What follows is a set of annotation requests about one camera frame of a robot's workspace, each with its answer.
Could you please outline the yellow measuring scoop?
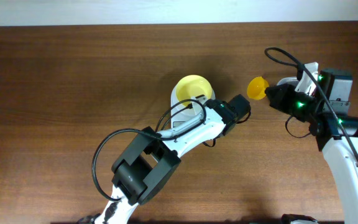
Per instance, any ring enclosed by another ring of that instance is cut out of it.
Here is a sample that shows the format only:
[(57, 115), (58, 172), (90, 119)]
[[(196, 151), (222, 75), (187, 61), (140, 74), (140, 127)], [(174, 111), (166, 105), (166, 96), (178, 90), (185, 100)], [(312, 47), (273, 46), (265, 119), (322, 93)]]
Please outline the yellow measuring scoop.
[(247, 87), (247, 96), (253, 100), (261, 100), (266, 97), (265, 90), (269, 83), (263, 77), (255, 77)]

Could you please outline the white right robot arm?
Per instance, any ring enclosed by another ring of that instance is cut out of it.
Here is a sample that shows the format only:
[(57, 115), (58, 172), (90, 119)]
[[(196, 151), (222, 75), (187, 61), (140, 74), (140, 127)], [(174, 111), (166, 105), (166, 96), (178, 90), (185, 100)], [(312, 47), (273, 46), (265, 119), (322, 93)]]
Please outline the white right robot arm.
[(337, 187), (345, 223), (358, 223), (358, 118), (348, 115), (353, 78), (349, 72), (324, 69), (317, 76), (320, 93), (307, 75), (284, 78), (265, 93), (270, 106), (308, 122)]

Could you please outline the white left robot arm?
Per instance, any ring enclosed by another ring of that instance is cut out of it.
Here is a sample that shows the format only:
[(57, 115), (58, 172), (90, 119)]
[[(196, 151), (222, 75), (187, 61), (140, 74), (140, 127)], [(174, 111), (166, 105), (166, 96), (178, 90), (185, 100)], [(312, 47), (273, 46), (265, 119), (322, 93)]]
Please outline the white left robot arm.
[[(228, 102), (189, 98), (184, 103), (186, 108), (199, 108), (200, 112), (178, 126), (119, 129), (101, 141), (92, 158), (91, 175), (97, 191), (108, 203), (101, 213), (83, 217), (79, 223), (127, 223), (139, 205), (146, 204), (162, 190), (182, 156), (200, 144), (227, 135), (251, 115), (250, 103), (242, 95)], [(123, 133), (135, 133), (135, 138), (113, 163), (112, 193), (107, 194), (98, 182), (97, 160), (105, 144)]]

